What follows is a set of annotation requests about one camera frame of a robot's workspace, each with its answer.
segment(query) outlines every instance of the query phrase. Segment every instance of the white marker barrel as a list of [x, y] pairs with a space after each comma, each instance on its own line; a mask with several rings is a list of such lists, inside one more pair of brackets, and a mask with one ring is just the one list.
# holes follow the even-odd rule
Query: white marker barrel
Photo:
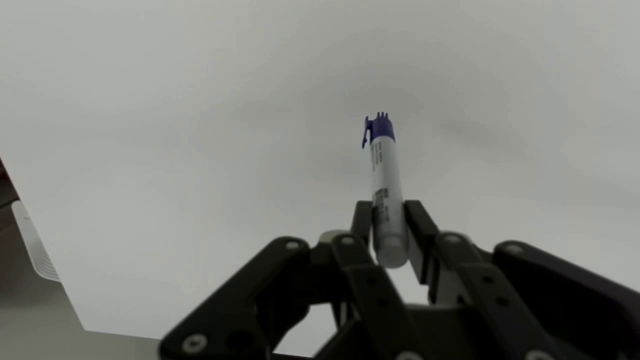
[[373, 120], [365, 120], [365, 132], [372, 148], [373, 249], [377, 263], [400, 268], [407, 259], [407, 240], [394, 127], [379, 112]]

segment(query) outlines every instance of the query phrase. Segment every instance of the white background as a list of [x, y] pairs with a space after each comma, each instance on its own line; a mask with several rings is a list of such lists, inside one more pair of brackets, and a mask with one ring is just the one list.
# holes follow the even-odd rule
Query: white background
[[633, 0], [2, 0], [0, 156], [87, 329], [160, 338], [348, 226], [377, 109], [442, 227], [640, 288], [638, 33]]

